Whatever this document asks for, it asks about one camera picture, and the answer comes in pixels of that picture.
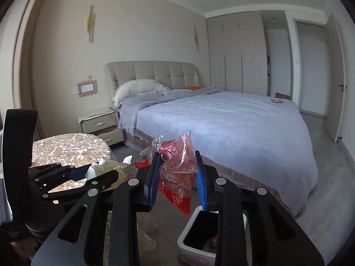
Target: white fluffy pillow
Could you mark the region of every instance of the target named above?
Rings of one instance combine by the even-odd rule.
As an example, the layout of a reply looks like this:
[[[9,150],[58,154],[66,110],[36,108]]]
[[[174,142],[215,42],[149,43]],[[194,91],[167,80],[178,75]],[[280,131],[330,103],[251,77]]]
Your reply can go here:
[[[170,89],[168,87],[165,87],[164,85],[153,79],[132,80],[124,83],[123,85],[117,88],[115,97],[113,98],[113,104],[115,107],[118,107],[121,101],[125,98],[143,93],[161,92],[169,90]]]

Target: nightstand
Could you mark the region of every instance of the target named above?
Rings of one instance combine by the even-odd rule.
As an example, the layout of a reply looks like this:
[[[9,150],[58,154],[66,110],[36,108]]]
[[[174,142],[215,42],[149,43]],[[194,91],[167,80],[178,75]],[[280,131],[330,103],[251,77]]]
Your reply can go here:
[[[83,133],[94,134],[109,146],[125,140],[123,131],[117,129],[117,115],[110,108],[82,114],[78,117],[78,122]]]

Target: orange pillow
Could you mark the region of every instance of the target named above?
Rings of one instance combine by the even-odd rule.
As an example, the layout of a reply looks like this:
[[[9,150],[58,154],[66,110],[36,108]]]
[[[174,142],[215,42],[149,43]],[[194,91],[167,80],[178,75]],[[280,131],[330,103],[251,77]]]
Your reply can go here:
[[[189,89],[189,90],[195,91],[195,90],[200,90],[202,88],[203,88],[202,86],[193,86],[193,87],[187,87],[185,89]]]

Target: white wardrobe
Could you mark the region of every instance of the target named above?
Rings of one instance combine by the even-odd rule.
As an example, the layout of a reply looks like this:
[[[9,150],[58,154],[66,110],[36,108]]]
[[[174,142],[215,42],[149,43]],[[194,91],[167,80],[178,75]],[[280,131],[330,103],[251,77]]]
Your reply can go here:
[[[267,53],[259,11],[207,19],[211,85],[267,95]]]

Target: white door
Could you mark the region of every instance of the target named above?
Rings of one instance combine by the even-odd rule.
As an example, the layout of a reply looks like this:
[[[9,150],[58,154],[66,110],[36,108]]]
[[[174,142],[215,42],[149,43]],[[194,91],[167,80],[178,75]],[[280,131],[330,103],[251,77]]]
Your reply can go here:
[[[346,93],[344,52],[337,22],[333,15],[330,15],[325,29],[328,35],[331,66],[331,94],[325,129],[334,142],[337,142]]]
[[[209,59],[211,65],[211,83],[223,86],[225,90],[224,33],[209,35]]]
[[[242,91],[242,66],[239,30],[224,31],[225,43],[225,90]]]
[[[242,50],[242,92],[260,95],[259,37],[255,30],[240,30]]]

